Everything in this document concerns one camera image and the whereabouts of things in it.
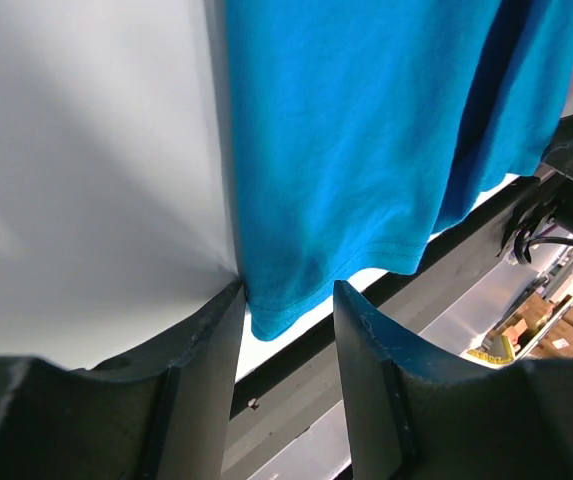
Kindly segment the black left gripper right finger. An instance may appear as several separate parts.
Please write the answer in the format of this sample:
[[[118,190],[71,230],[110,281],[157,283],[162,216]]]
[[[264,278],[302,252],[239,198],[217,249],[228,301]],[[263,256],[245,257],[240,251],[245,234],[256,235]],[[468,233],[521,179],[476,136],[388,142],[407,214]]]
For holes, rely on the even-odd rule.
[[[396,387],[342,387],[358,479],[573,479],[573,360],[396,361]]]

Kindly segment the blue t shirt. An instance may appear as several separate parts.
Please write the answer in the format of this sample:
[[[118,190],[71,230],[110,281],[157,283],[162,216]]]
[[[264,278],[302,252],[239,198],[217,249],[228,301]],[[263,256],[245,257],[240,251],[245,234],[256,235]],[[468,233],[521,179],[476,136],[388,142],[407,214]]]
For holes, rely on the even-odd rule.
[[[573,74],[573,1],[230,1],[240,249],[271,341],[529,176]]]

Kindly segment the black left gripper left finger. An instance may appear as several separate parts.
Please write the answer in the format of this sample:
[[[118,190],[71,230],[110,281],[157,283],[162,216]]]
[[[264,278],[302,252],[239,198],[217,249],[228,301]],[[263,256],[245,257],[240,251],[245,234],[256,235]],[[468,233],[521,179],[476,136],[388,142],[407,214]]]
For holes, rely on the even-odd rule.
[[[0,357],[0,479],[216,479],[244,288],[95,368]]]

